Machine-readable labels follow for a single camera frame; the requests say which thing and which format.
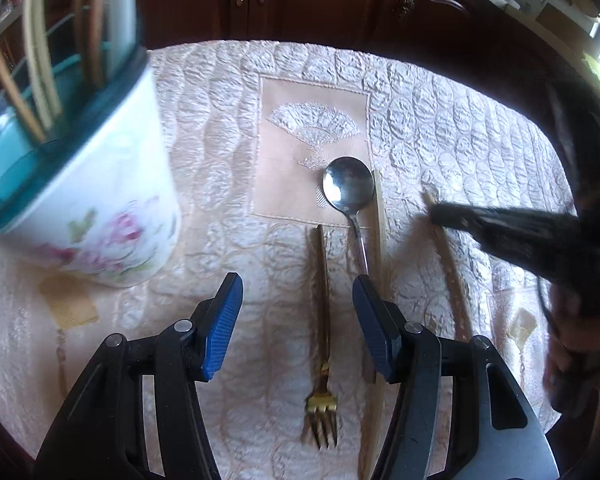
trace white quilted tablecloth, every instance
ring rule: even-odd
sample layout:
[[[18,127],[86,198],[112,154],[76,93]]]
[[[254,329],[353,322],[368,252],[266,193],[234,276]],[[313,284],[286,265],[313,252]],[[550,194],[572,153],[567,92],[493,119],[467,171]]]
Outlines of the white quilted tablecloth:
[[[131,339],[158,333],[189,317],[226,272],[237,271],[245,293],[234,336],[222,370],[198,389],[222,476],[357,478],[370,387],[362,379],[363,340],[350,300],[354,244],[345,228],[328,229],[330,385],[339,396],[341,429],[338,448],[318,452],[303,437],[304,399],[317,365],[311,238],[312,222],[332,212],[309,185],[289,190],[307,204],[299,213],[267,210],[278,202],[258,205],[276,183],[259,164],[277,164],[280,182],[296,166],[308,168],[312,178],[338,150],[362,150],[381,175],[389,299],[438,335],[487,335],[545,429],[554,423],[541,387],[546,329],[535,277],[480,252],[469,237],[449,233],[466,298],[466,309],[453,306],[458,302],[446,287],[445,263],[421,216],[423,186],[474,205],[565,207],[571,195],[560,162],[533,123],[417,66],[323,46],[214,41],[155,51],[151,63],[183,211],[180,241],[167,266],[125,290],[85,284],[81,301],[95,307],[97,320],[60,330],[38,288],[48,274],[0,251],[0,420],[28,453],[38,452],[63,396],[107,334]],[[292,106],[280,104],[282,90],[271,91],[265,101],[277,99],[270,105],[276,112],[263,114],[263,92],[269,84],[281,88],[281,81],[293,85]],[[263,155],[270,148],[263,138],[285,139],[285,131],[301,142],[287,151],[282,142],[278,163],[277,152]],[[256,178],[261,171],[263,184]],[[325,222],[340,222],[337,215],[331,220]],[[367,233],[373,246],[374,235]],[[148,452],[160,471],[151,384],[146,390]],[[385,426],[395,395],[386,390]],[[432,470],[442,467],[449,409],[447,389]]]

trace dark robotic arm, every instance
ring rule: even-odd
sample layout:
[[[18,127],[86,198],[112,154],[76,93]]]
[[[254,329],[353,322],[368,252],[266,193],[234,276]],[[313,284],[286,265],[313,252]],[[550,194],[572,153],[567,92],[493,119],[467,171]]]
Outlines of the dark robotic arm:
[[[368,276],[353,302],[376,369],[400,383],[372,480],[427,478],[440,377],[454,378],[451,435],[443,472],[430,480],[555,480],[558,469],[536,415],[484,336],[437,337],[383,301]]]
[[[554,112],[563,165],[578,216],[525,209],[481,208],[438,203],[431,221],[469,233],[483,251],[576,292],[580,316],[600,316],[600,103],[583,83],[554,83]],[[544,306],[550,330],[560,337]],[[579,415],[600,371],[600,354],[570,352],[572,365],[558,373],[552,406]],[[600,478],[600,432],[583,459],[565,478]]]
[[[144,445],[142,376],[153,375],[164,473],[220,480],[200,413],[196,381],[220,369],[238,311],[242,280],[229,273],[216,296],[159,335],[109,335],[74,384],[46,434],[36,480],[157,480]]]

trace fork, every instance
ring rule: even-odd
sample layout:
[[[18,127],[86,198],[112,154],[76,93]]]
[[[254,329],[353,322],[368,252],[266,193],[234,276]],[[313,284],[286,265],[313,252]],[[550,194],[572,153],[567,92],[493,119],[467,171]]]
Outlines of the fork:
[[[320,430],[325,446],[329,447],[329,440],[334,446],[338,445],[338,423],[336,421],[336,409],[338,397],[329,390],[329,357],[331,351],[330,337],[330,306],[329,306],[329,284],[327,275],[327,258],[324,248],[324,231],[321,225],[317,229],[318,237],[318,357],[320,358],[320,373],[317,386],[307,397],[304,412],[309,420],[311,431],[314,434],[318,449],[320,443]]]

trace chopsticks in holder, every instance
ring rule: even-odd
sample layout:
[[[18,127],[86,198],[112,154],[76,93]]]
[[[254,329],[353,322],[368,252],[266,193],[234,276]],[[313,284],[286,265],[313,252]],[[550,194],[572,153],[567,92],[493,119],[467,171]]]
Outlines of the chopsticks in holder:
[[[102,27],[107,6],[107,35],[110,49],[107,64],[102,63]],[[136,0],[93,0],[89,16],[88,65],[97,88],[113,76],[136,43]]]
[[[45,0],[33,0],[34,16],[34,38],[36,40],[36,53],[38,54],[38,64],[40,66],[40,75],[45,90],[46,98],[51,110],[51,118],[55,121],[62,114],[62,105],[56,88],[53,68],[51,65],[51,54],[49,54],[49,44],[46,40],[45,24]]]
[[[24,0],[24,49],[33,101],[45,130],[62,114],[46,40],[44,0]]]
[[[37,23],[34,16],[35,0],[24,0],[24,9],[22,11],[22,26],[24,28],[24,53],[27,59],[27,70],[29,71],[29,83],[31,84],[31,94],[33,102],[36,105],[38,116],[45,130],[51,129],[53,121],[51,118],[51,110],[49,102],[45,96],[45,91],[42,88],[42,80],[40,78],[40,67],[37,61],[36,51],[36,33],[35,27]]]
[[[27,133],[32,138],[32,140],[35,142],[45,142],[45,131],[43,130],[36,116],[33,114],[29,106],[22,98],[22,95],[20,95],[20,89],[11,77],[11,73],[9,72],[9,69],[7,67],[7,62],[4,60],[1,51],[0,83],[2,84],[2,87],[4,88],[4,91],[7,94],[9,101],[15,108],[18,117],[22,121]]]

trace spoon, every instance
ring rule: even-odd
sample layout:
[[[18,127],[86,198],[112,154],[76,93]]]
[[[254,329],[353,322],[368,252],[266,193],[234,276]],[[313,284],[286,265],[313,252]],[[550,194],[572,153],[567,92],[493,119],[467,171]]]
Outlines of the spoon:
[[[365,244],[360,235],[358,212],[373,200],[376,183],[368,167],[352,156],[332,160],[324,171],[322,191],[328,202],[353,225],[358,244],[358,257],[363,274],[369,274]]]

